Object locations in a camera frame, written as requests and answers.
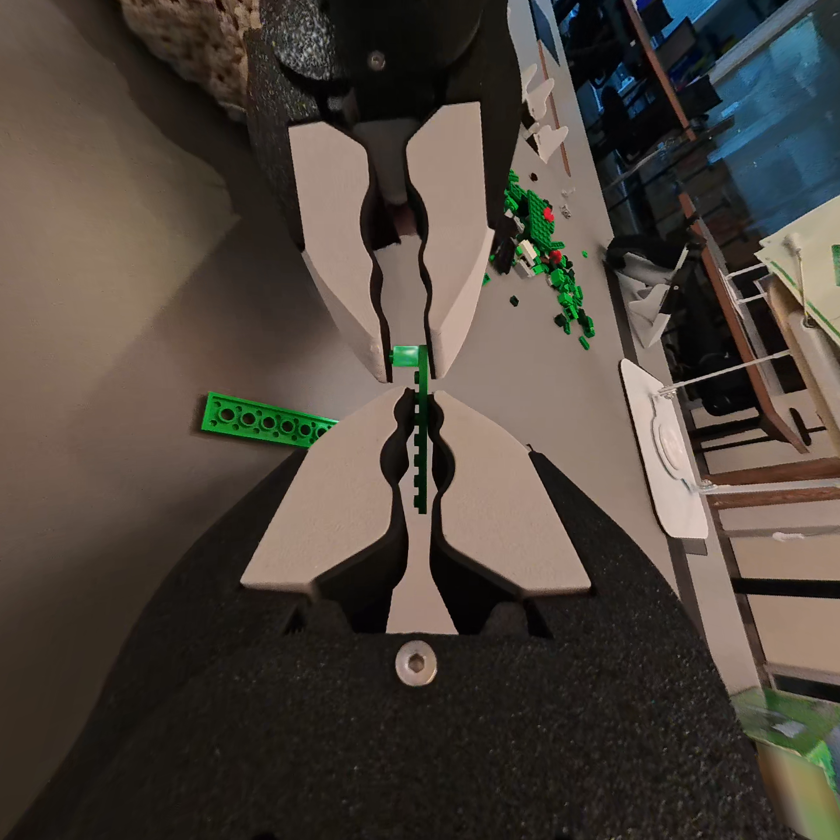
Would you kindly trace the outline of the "person's left forearm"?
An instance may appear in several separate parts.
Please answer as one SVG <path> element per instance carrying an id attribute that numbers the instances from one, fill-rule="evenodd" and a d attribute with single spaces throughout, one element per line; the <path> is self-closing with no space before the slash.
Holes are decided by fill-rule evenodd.
<path id="1" fill-rule="evenodd" d="M 260 27 L 258 1 L 120 1 L 147 49 L 204 89 L 231 120 L 246 121 L 245 38 Z"/>

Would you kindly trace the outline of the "white rounded mat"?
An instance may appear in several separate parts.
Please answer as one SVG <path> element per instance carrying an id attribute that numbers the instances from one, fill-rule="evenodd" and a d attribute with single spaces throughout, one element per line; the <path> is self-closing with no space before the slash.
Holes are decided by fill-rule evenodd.
<path id="1" fill-rule="evenodd" d="M 623 359 L 618 370 L 661 529 L 674 539 L 706 539 L 707 514 L 674 401 L 634 362 Z"/>

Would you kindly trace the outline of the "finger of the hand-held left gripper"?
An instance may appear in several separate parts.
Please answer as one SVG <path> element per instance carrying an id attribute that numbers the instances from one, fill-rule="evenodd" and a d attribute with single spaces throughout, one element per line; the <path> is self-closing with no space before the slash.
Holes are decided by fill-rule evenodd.
<path id="1" fill-rule="evenodd" d="M 289 128 L 304 248 L 302 257 L 344 340 L 380 383 L 392 380 L 381 314 L 374 300 L 382 273 L 362 232 L 371 190 L 364 146 L 325 122 Z"/>
<path id="2" fill-rule="evenodd" d="M 475 317 L 490 252 L 480 104 L 437 110 L 408 140 L 406 170 L 426 224 L 420 267 L 433 378 L 442 379 Z"/>

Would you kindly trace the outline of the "lego instruction booklet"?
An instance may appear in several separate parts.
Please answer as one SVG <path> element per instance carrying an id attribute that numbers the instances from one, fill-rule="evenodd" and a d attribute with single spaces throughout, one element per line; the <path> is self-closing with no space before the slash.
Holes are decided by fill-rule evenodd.
<path id="1" fill-rule="evenodd" d="M 760 241 L 756 259 L 839 343 L 839 196 Z"/>

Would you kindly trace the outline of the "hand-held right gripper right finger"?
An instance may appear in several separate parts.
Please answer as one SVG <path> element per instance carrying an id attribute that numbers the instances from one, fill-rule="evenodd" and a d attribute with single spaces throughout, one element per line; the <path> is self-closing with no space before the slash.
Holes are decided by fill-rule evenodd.
<path id="1" fill-rule="evenodd" d="M 531 453 L 507 430 L 443 391 L 435 443 L 446 456 L 436 502 L 444 547 L 522 597 L 581 594 L 585 571 Z"/>

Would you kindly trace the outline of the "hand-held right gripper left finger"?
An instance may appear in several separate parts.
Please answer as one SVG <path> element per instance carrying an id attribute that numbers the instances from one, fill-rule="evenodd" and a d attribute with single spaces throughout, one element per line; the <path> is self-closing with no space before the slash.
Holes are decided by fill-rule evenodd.
<path id="1" fill-rule="evenodd" d="M 394 387 L 310 447 L 243 572 L 252 590 L 381 596 L 402 579 L 414 392 Z"/>

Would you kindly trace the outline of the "pile of lego pieces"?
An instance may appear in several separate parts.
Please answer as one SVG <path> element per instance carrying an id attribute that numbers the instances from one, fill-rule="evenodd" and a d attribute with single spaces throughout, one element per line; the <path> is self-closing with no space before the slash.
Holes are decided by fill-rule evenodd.
<path id="1" fill-rule="evenodd" d="M 584 293 L 565 243 L 555 238 L 553 205 L 510 170 L 503 192 L 503 214 L 490 247 L 488 271 L 482 283 L 513 270 L 527 279 L 540 278 L 554 293 L 559 311 L 554 324 L 566 335 L 573 328 L 583 350 L 595 337 L 592 317 L 584 308 Z"/>

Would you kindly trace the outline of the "white pointed stand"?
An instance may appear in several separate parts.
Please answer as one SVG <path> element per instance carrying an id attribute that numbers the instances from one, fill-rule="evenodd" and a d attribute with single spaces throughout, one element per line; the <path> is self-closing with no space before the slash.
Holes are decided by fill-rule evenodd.
<path id="1" fill-rule="evenodd" d="M 545 117 L 553 88 L 554 79 L 546 77 L 541 66 L 531 64 L 521 71 L 521 100 L 531 121 Z"/>
<path id="2" fill-rule="evenodd" d="M 562 125 L 552 128 L 550 125 L 534 123 L 529 128 L 521 127 L 521 137 L 537 153 L 544 164 L 550 163 L 552 155 L 560 149 L 569 133 L 569 127 Z"/>

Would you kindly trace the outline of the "long wooden workbench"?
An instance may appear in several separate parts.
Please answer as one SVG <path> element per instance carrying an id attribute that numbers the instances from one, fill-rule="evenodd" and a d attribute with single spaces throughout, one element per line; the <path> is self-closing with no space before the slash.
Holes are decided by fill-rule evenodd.
<path id="1" fill-rule="evenodd" d="M 767 438 L 789 444 L 798 454 L 805 455 L 809 452 L 810 437 L 808 434 L 802 435 L 802 430 L 796 425 L 795 420 L 790 420 L 786 415 L 781 414 L 774 404 L 774 398 L 781 393 L 778 377 L 773 367 L 768 370 L 764 369 L 764 366 L 772 364 L 772 361 L 763 344 L 759 342 L 757 350 L 753 347 L 749 332 L 744 326 L 739 306 L 740 300 L 732 295 L 728 284 L 726 265 L 716 258 L 717 244 L 713 241 L 708 232 L 708 227 L 697 213 L 685 187 L 678 185 L 677 192 L 679 205 L 686 218 L 686 225 L 701 245 L 701 263 L 737 348 L 738 357 L 742 363 L 738 371 L 744 372 L 748 376 L 758 404 L 758 416 L 755 423 L 742 422 L 738 427 L 734 427 L 730 423 L 715 425 L 712 427 L 715 433 L 713 438 L 759 428 Z"/>

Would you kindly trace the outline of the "green lego box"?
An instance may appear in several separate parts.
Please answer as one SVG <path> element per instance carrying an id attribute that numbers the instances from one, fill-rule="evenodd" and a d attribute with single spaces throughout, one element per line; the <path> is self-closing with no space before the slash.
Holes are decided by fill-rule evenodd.
<path id="1" fill-rule="evenodd" d="M 804 838 L 838 839 L 838 704 L 770 688 L 731 702 L 782 823 Z"/>

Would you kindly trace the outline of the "narrow green lego plate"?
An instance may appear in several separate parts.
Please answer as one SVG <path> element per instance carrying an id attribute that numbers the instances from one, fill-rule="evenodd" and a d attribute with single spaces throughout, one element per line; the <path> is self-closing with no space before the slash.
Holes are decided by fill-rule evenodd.
<path id="1" fill-rule="evenodd" d="M 427 346 L 416 347 L 415 428 L 414 454 L 415 474 L 413 478 L 413 504 L 420 515 L 427 514 L 427 465 L 428 465 L 428 383 L 429 364 Z"/>

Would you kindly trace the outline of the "black office chair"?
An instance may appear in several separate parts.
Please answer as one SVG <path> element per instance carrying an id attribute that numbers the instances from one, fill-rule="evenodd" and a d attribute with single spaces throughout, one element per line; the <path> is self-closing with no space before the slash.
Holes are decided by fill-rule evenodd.
<path id="1" fill-rule="evenodd" d="M 617 235 L 607 246 L 605 265 L 623 284 L 628 321 L 645 349 L 662 340 L 701 250 L 701 242 L 691 234 L 682 234 L 676 241 L 645 234 Z"/>

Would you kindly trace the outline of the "wide green lego plate with holes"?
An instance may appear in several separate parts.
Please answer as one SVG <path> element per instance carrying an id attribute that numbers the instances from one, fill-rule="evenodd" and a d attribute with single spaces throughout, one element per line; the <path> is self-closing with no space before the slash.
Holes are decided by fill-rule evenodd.
<path id="1" fill-rule="evenodd" d="M 263 443 L 310 448 L 337 420 L 209 392 L 199 431 Z"/>

